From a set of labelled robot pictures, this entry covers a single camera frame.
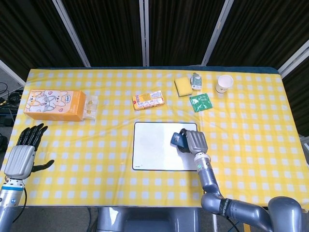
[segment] white board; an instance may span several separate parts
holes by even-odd
[[[135,170],[196,171],[194,156],[170,143],[182,128],[196,131],[195,123],[136,122],[133,164]]]

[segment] sponge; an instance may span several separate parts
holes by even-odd
[[[175,85],[178,91],[179,97],[192,94],[192,88],[189,79],[184,76],[175,79]]]

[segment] table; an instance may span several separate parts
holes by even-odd
[[[213,108],[194,113],[178,97],[179,70],[31,70],[18,110],[8,154],[25,127],[38,125],[23,114],[30,89],[80,89],[99,99],[96,120],[44,121],[35,164],[54,159],[48,170],[25,181],[27,205],[197,206],[203,194],[196,172],[132,169],[136,121],[194,122],[205,133],[221,193],[266,206],[275,196],[297,199],[309,209],[309,170],[278,74],[196,71]],[[218,76],[234,85],[215,91]],[[131,97],[161,90],[166,103],[134,111]],[[4,166],[1,169],[3,181]]]

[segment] paper cup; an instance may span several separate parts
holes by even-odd
[[[233,83],[233,78],[230,75],[219,76],[216,91],[218,93],[224,93],[233,85]]]

